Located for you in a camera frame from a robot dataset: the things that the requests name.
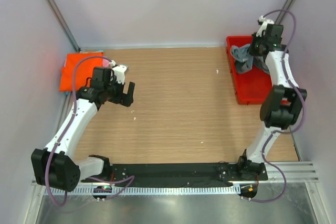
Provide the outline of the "grey-blue t shirt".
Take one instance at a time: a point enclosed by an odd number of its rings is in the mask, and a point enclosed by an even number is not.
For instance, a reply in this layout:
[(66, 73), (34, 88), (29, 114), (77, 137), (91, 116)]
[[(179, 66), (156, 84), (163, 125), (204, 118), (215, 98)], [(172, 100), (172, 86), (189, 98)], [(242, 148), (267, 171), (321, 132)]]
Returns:
[(266, 74), (270, 74), (262, 56), (252, 56), (249, 54), (250, 44), (242, 47), (232, 45), (230, 48), (231, 56), (234, 59), (235, 70), (238, 74), (244, 74), (253, 69), (258, 68)]

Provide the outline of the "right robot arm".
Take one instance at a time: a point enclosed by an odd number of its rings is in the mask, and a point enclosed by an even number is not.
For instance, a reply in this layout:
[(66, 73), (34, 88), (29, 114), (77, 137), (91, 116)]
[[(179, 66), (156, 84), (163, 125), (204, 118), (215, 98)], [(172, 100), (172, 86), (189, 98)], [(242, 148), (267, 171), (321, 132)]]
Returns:
[(243, 180), (260, 178), (266, 173), (265, 158), (280, 134), (285, 134), (304, 113), (307, 91), (299, 88), (289, 66), (287, 46), (282, 44), (283, 26), (261, 18), (248, 52), (261, 56), (268, 68), (272, 88), (261, 105), (261, 128), (253, 143), (238, 159), (236, 172)]

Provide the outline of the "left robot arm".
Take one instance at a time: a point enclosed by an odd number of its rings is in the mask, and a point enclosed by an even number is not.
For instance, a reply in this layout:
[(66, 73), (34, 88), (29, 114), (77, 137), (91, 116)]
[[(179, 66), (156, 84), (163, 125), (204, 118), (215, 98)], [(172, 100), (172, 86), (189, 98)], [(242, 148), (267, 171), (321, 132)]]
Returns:
[(126, 107), (133, 103), (135, 84), (130, 82), (127, 93), (123, 92), (127, 71), (126, 65), (94, 68), (90, 85), (77, 91), (72, 108), (54, 138), (31, 155), (37, 184), (71, 192), (80, 181), (91, 176), (100, 182), (111, 177), (107, 157), (90, 155), (77, 163), (72, 157), (88, 123), (105, 102)]

